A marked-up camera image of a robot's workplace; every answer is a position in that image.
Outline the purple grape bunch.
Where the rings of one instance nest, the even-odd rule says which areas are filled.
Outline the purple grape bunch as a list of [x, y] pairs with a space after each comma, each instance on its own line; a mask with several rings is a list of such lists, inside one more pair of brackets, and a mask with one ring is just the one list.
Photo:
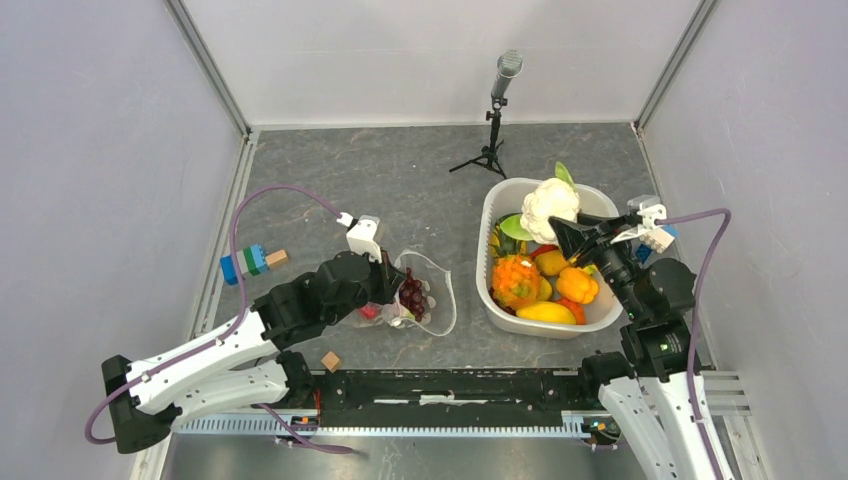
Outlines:
[[409, 267], [405, 269], [405, 280], [399, 289], [399, 301], [413, 315], [416, 322], [423, 321], [428, 307], [424, 284], [413, 276]]

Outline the red chili pepper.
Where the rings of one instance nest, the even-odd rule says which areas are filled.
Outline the red chili pepper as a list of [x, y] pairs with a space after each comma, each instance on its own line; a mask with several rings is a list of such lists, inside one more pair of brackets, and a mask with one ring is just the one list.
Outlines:
[[359, 308], [358, 312], [364, 320], [373, 321], [379, 316], [381, 308], [376, 304], [369, 303]]

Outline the clear polka dot zip bag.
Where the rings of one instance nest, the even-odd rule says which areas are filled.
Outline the clear polka dot zip bag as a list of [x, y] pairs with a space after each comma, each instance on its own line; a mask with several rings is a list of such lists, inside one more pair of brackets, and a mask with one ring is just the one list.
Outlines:
[[398, 256], [394, 265], [404, 274], [407, 267], [411, 268], [413, 276], [423, 282], [428, 302], [427, 313], [423, 317], [423, 321], [421, 323], [416, 322], [413, 315], [400, 304], [398, 291], [393, 303], [376, 304], [381, 308], [381, 312], [375, 320], [364, 320], [357, 310], [344, 322], [355, 328], [378, 326], [395, 329], [418, 328], [435, 337], [444, 337], [450, 334], [457, 321], [456, 298], [451, 272], [438, 266], [427, 256], [409, 249], [404, 250]]

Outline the white cauliflower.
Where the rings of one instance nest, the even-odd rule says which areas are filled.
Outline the white cauliflower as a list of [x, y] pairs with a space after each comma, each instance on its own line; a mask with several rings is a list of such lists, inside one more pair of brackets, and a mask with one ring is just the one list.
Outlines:
[[580, 196], [570, 172], [561, 162], [554, 177], [540, 183], [525, 196], [521, 212], [506, 216], [498, 224], [507, 237], [537, 244], [556, 244], [549, 218], [575, 221], [580, 211]]

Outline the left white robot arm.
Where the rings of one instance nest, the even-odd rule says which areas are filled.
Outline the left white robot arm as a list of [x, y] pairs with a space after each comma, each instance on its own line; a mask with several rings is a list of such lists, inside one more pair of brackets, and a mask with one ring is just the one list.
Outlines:
[[344, 251], [314, 272], [279, 284], [243, 317], [145, 360], [116, 355], [101, 365], [121, 454], [145, 450], [197, 418], [258, 404], [302, 407], [315, 380], [292, 346], [369, 303], [392, 303], [406, 279], [387, 258]]

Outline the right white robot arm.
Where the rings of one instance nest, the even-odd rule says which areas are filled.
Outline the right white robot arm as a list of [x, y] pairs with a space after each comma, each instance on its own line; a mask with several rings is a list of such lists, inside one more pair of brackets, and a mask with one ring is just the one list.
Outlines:
[[577, 392], [585, 405], [611, 415], [649, 479], [733, 476], [697, 356], [703, 275], [673, 258], [642, 265], [627, 244], [667, 225], [714, 216], [722, 222], [702, 262], [706, 269], [731, 220], [726, 208], [668, 217], [657, 204], [615, 218], [548, 221], [566, 257], [594, 266], [628, 315], [622, 352], [585, 358]]

